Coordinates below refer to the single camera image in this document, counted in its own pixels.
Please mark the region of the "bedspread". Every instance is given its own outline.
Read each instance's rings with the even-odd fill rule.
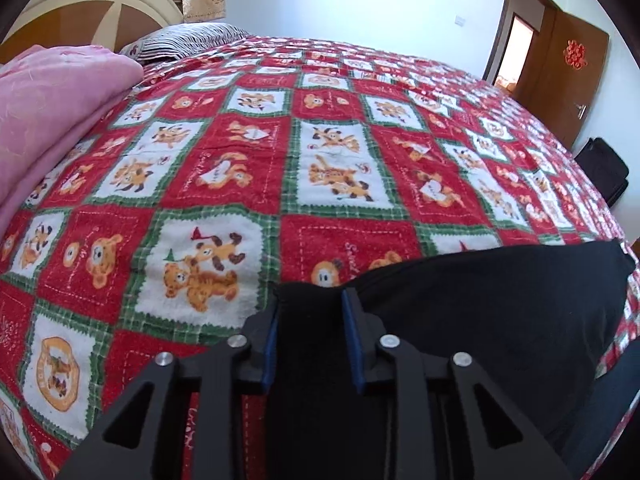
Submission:
[[[571,155],[498,89],[329,41],[254,36],[156,66],[43,184],[0,254],[0,412],[46,478],[153,355],[232,334],[270,282],[623,237]],[[599,373],[636,337],[639,276]]]

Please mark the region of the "folded pink quilt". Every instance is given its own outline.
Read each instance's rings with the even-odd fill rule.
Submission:
[[[0,236],[15,203],[33,189],[25,194],[26,184],[52,170],[142,76],[132,59],[93,45],[36,45],[0,69]],[[58,154],[63,145],[69,148]]]

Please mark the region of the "red door decoration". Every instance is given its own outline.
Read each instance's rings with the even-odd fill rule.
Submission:
[[[583,44],[575,40],[569,40],[567,42],[567,48],[564,50],[564,60],[567,65],[574,67],[576,70],[580,70],[588,65],[587,60],[584,59],[585,51]]]

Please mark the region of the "silver door handle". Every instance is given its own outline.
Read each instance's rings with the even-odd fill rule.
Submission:
[[[575,107],[578,108],[578,120],[582,120],[582,116],[585,111],[587,111],[587,105],[579,105],[578,103],[574,103]]]

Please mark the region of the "brown wooden door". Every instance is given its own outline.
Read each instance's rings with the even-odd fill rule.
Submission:
[[[554,20],[552,32],[542,44],[539,41],[530,49],[514,99],[570,149],[598,89],[609,35],[560,10],[545,13],[545,20],[549,18]],[[580,56],[582,47],[584,55]],[[567,56],[571,53],[574,53],[573,57]],[[542,68],[527,71],[527,65]],[[518,92],[520,87],[527,91]]]

